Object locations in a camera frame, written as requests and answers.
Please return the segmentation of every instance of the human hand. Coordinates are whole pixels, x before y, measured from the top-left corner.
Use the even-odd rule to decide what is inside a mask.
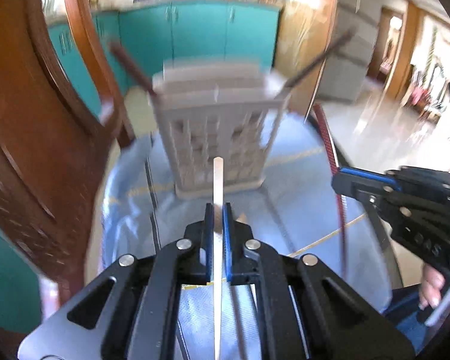
[[[422,282],[418,295],[420,297],[420,308],[425,309],[430,305],[436,308],[442,300],[440,290],[445,285],[445,278],[435,268],[428,264],[423,264]]]

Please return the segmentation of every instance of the person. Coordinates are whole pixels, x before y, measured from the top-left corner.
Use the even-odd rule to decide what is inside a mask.
[[[420,283],[394,289],[390,305],[383,312],[383,316],[410,340],[417,354],[435,335],[443,319],[436,326],[428,328],[418,322],[416,316],[429,305],[433,308],[438,306],[442,300],[440,290],[444,285],[443,275],[432,266],[423,264]]]

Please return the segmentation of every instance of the cabinet door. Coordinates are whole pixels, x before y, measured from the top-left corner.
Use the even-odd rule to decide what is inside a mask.
[[[226,32],[226,4],[173,4],[174,59],[197,56],[217,56],[224,59]]]
[[[113,39],[120,41],[118,13],[103,13],[98,15],[96,18],[96,27],[98,37],[100,38],[100,43],[102,44],[103,50],[105,51],[107,61],[112,68],[113,74],[115,75],[116,82],[120,87],[122,95],[125,95],[128,89],[127,75],[125,74],[125,70],[122,68],[121,64],[108,50],[108,42],[110,40]]]
[[[250,59],[271,67],[274,61],[278,11],[234,4],[228,7],[226,57]]]
[[[48,34],[68,80],[91,113],[98,116],[101,111],[100,98],[68,25],[53,26],[48,29]]]
[[[122,45],[149,77],[163,70],[164,61],[172,59],[170,12],[167,4],[119,15]]]

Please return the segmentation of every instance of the white stick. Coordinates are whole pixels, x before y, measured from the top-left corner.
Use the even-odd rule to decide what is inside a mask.
[[[224,160],[214,158],[214,344],[215,360],[220,360],[222,327]]]

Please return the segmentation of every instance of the person's leg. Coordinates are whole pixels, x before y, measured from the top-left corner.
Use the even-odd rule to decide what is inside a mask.
[[[416,320],[419,309],[419,287],[409,286],[392,291],[389,307],[383,316],[407,337],[420,352],[426,344],[428,328]]]

